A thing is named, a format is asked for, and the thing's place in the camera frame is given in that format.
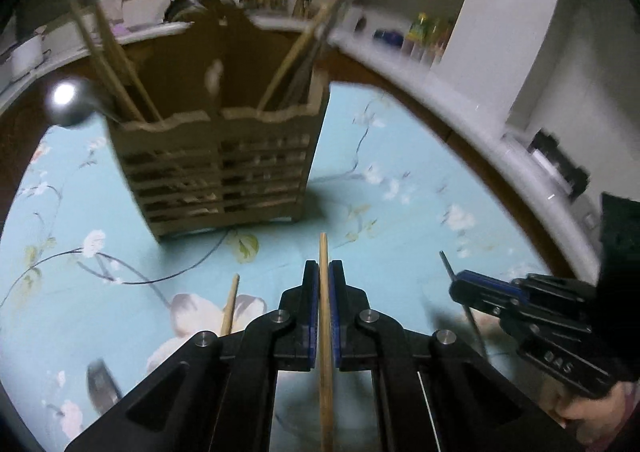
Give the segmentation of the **person's right hand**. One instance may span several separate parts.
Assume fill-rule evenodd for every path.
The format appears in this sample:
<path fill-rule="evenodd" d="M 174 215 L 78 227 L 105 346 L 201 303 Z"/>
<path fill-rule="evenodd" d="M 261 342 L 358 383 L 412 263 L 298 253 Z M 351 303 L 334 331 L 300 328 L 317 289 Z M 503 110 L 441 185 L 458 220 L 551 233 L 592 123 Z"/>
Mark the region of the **person's right hand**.
<path fill-rule="evenodd" d="M 602 451 L 627 423 L 636 404 L 636 391 L 636 385 L 620 382 L 605 397 L 589 399 L 571 394 L 560 385 L 551 409 L 563 424 L 573 427 L 580 444 Z"/>

